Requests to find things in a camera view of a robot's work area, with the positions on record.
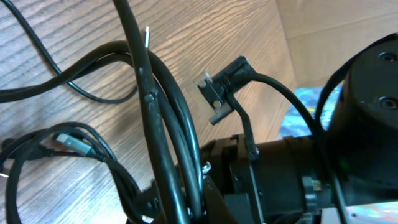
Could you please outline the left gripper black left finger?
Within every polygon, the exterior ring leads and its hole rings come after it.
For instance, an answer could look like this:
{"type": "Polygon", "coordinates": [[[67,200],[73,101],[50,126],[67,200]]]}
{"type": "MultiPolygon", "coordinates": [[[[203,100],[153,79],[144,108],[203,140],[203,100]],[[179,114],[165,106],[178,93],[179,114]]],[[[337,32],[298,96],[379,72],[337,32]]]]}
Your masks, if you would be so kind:
{"type": "Polygon", "coordinates": [[[158,90],[141,32],[127,0],[114,0],[136,73],[144,135],[167,223],[190,223],[174,163],[167,145],[158,90]]]}

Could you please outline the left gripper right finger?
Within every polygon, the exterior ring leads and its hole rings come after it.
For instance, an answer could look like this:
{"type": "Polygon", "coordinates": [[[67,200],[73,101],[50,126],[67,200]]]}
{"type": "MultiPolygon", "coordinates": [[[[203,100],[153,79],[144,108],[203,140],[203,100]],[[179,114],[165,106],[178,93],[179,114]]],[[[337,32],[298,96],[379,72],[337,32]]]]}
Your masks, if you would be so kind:
{"type": "Polygon", "coordinates": [[[237,219],[226,205],[223,196],[212,178],[204,177],[204,198],[207,224],[238,224],[237,219]]]}

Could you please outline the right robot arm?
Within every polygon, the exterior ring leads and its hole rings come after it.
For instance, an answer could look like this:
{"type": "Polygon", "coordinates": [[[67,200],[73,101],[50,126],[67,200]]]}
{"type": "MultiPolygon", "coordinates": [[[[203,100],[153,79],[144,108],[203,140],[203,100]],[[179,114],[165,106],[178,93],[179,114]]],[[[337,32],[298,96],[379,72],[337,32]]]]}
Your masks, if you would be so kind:
{"type": "Polygon", "coordinates": [[[203,146],[206,223],[320,223],[335,208],[397,199],[397,34],[349,59],[327,81],[314,114],[277,80],[238,57],[198,89],[244,132],[203,146]],[[257,144],[234,94],[265,83],[299,112],[310,135],[257,144]]]}

